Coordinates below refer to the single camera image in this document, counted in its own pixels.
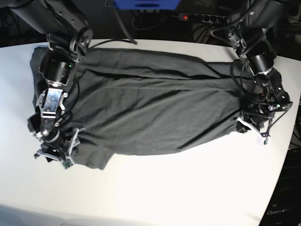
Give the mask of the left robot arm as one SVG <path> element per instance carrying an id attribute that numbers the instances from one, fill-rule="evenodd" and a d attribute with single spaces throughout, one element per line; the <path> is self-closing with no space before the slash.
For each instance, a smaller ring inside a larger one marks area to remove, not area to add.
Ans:
<path id="1" fill-rule="evenodd" d="M 210 34 L 235 50 L 238 59 L 230 67 L 230 76 L 246 95 L 248 102 L 237 118 L 241 130 L 260 132 L 268 123 L 269 136 L 276 123 L 276 112 L 286 114 L 293 103 L 274 67 L 276 53 L 268 41 L 268 30 L 275 26 L 299 0 L 235 0 L 225 22 L 214 26 Z"/>

